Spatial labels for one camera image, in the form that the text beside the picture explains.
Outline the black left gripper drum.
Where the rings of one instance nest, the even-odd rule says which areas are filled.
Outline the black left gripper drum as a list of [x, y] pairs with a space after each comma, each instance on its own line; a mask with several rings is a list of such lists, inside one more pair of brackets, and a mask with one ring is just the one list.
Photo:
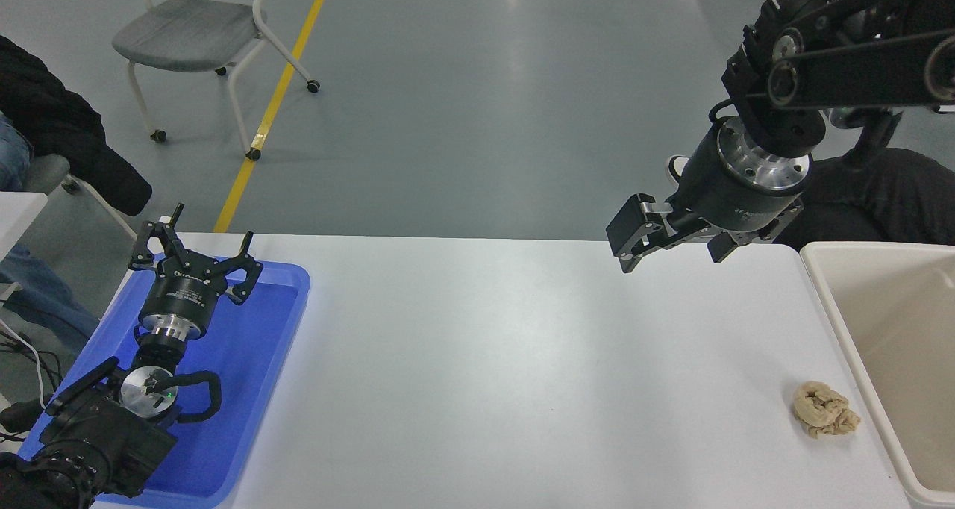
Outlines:
[[226, 285], [224, 276], [216, 273], [219, 261], [188, 254], [187, 262], [167, 257], [157, 265], [156, 280], [141, 308], [141, 321], [173, 315], [193, 323], [211, 322]]

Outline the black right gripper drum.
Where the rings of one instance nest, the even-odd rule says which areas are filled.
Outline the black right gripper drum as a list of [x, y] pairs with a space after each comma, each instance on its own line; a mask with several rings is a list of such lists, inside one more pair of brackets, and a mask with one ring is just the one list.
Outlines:
[[683, 169], [675, 205], [723, 230], [756, 231], [802, 189], [802, 158], [764, 151], [743, 129], [712, 129]]

